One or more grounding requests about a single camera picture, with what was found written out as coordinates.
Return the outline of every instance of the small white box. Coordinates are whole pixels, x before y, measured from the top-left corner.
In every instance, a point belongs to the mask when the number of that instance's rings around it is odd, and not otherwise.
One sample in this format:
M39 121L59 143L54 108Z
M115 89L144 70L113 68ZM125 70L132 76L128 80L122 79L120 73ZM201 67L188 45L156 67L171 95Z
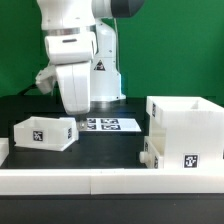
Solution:
M78 140L74 118L31 117L14 126L16 146L64 151Z
M0 138L0 166L5 161L9 154L9 140L8 138Z
M150 130L141 158L147 167L223 166L222 107L200 97L148 97L147 113Z

